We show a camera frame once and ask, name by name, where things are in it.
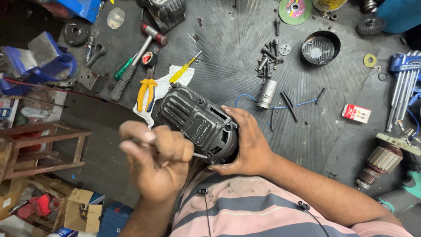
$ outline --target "paint can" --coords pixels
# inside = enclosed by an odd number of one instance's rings
[[[348,0],[313,0],[314,7],[321,12],[336,11]]]

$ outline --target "black rubber mat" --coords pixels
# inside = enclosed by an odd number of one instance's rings
[[[218,105],[235,106],[241,94],[257,98],[262,80],[256,77],[254,69],[264,43],[275,39],[274,19],[279,17],[278,3],[273,0],[188,0],[186,21],[166,33],[169,43],[159,50],[155,79],[167,74],[170,65],[182,66],[203,50],[192,65],[196,71],[189,88]],[[116,30],[107,26],[104,19],[114,7],[120,7],[126,13],[125,22]],[[103,98],[109,98],[110,90],[117,83],[112,74],[128,57],[134,56],[146,38],[139,31],[140,10],[137,7],[134,1],[106,4],[104,16],[101,15],[92,26],[100,30],[96,43],[109,46],[108,54],[92,67],[109,78],[110,84],[100,94]],[[319,29],[334,31],[339,36],[341,52],[328,65],[304,66],[298,56],[301,44]],[[294,122],[288,110],[280,109],[274,115],[273,132],[267,123],[271,111],[257,108],[247,97],[242,97],[238,105],[256,117],[275,153],[321,172],[344,125],[340,119],[342,110],[347,103],[355,101],[368,75],[369,69],[363,65],[362,58],[368,52],[377,53],[374,46],[361,40],[353,28],[318,16],[310,17],[298,26],[281,22],[278,39],[279,46],[291,46],[291,53],[283,56],[285,62],[272,72],[272,79],[279,85],[272,105],[284,106],[283,102],[278,103],[282,101],[282,91],[299,104],[315,99],[326,87],[320,104],[312,102],[297,106],[295,113],[299,123]],[[133,108],[139,81],[145,72],[138,66],[119,104]]]

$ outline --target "earphone cable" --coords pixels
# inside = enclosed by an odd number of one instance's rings
[[[319,223],[319,225],[322,227],[322,229],[325,231],[325,233],[326,233],[326,235],[327,235],[327,237],[330,237],[329,236],[329,234],[328,234],[328,232],[326,231],[326,229],[323,227],[323,225],[320,223],[320,221],[319,220],[317,220],[317,218],[315,217],[315,216],[313,216],[313,214],[311,214],[309,211],[307,211],[306,210],[306,212],[308,213],[308,214],[310,214],[318,223]]]
[[[203,195],[203,196],[205,197],[206,216],[208,217],[209,237],[212,237],[212,236],[211,236],[211,225],[209,224],[208,202],[206,201],[206,195]]]

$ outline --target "yellow screwdriver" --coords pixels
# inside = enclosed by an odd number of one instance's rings
[[[187,70],[187,68],[189,68],[190,64],[192,64],[192,62],[194,62],[196,60],[196,58],[202,53],[202,51],[200,51],[196,57],[194,57],[188,64],[184,64],[184,66],[174,74],[174,76],[171,77],[170,82],[176,82],[182,75],[183,73]]]

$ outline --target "yellow pliers handle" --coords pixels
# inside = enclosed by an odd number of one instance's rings
[[[145,97],[146,90],[149,88],[148,103],[145,107],[145,111],[149,113],[152,111],[152,106],[155,101],[155,87],[157,87],[158,84],[154,79],[143,79],[140,81],[140,83],[142,83],[142,86],[140,87],[139,93],[137,95],[137,111],[142,112],[143,98]]]
[[[149,97],[148,97],[148,103],[146,104],[146,107],[145,107],[145,110],[148,113],[152,111],[152,106],[154,105],[154,101],[155,101],[155,87],[157,86],[158,86],[158,83],[156,83],[154,79],[148,80]]]
[[[148,89],[148,79],[143,79],[140,83],[142,83],[142,86],[137,94],[137,111],[142,112],[143,98],[145,97],[146,90]]]

